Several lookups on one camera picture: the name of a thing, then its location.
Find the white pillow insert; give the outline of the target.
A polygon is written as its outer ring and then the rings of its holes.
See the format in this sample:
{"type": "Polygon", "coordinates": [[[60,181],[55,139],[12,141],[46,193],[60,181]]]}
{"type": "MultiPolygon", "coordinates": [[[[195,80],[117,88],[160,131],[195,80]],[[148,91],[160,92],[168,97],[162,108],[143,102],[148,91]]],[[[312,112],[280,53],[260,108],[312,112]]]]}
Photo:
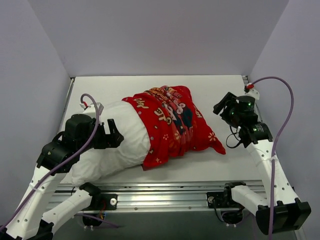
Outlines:
{"type": "Polygon", "coordinates": [[[141,165],[150,147],[150,138],[139,114],[131,104],[116,101],[107,104],[101,120],[113,119],[124,140],[117,148],[90,149],[81,154],[71,168],[70,182],[79,187],[134,166],[141,165]]]}

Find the red printed pillowcase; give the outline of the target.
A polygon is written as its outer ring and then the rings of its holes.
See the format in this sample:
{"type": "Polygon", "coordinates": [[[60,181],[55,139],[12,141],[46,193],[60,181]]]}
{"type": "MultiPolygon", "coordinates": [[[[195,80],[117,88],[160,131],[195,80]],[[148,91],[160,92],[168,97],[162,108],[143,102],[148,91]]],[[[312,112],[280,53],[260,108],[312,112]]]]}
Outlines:
{"type": "Polygon", "coordinates": [[[153,87],[123,101],[131,104],[148,133],[150,148],[142,168],[149,170],[189,151],[226,149],[193,102],[188,87],[153,87]]]}

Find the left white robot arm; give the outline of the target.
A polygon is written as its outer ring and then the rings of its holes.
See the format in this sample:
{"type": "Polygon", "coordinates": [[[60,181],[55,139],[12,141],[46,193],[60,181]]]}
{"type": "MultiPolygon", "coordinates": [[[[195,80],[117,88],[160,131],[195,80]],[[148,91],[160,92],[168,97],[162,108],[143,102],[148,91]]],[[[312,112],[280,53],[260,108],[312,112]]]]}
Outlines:
{"type": "Polygon", "coordinates": [[[97,117],[74,114],[41,150],[29,186],[10,220],[0,227],[2,240],[51,240],[55,232],[84,209],[95,210],[103,201],[101,190],[84,183],[51,210],[47,205],[58,185],[90,149],[117,148],[124,137],[113,119],[107,120],[110,133],[97,117]]]}

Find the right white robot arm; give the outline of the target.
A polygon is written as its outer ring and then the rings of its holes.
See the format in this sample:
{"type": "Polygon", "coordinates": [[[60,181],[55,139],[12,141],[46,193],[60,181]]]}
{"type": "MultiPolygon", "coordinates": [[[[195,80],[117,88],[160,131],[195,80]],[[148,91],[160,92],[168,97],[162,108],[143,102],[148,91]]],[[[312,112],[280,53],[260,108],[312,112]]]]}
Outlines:
{"type": "Polygon", "coordinates": [[[260,174],[266,197],[251,190],[244,182],[226,183],[222,202],[241,205],[255,216],[257,226],[265,235],[299,230],[311,214],[307,201],[301,201],[291,187],[275,153],[275,140],[268,126],[258,120],[255,98],[249,94],[236,96],[228,92],[214,105],[230,127],[238,130],[240,144],[249,152],[260,174]]]}

